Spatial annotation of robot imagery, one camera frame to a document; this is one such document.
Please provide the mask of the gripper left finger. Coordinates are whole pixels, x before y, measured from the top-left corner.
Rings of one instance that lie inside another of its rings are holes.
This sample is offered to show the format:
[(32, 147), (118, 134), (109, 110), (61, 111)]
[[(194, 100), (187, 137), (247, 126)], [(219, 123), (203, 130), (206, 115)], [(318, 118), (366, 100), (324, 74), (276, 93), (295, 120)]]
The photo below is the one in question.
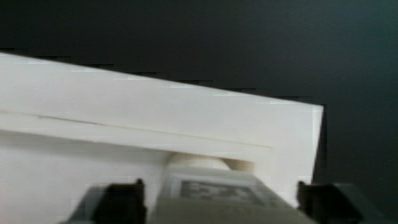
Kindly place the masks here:
[(146, 224), (146, 184), (116, 183), (89, 188), (77, 209), (61, 224)]

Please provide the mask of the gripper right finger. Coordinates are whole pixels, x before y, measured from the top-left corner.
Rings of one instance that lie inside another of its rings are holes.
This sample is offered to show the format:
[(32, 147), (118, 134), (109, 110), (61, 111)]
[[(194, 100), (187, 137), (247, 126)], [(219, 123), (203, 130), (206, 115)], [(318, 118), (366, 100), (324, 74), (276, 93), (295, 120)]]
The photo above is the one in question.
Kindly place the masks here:
[(299, 210), (318, 224), (389, 224), (352, 184), (297, 184)]

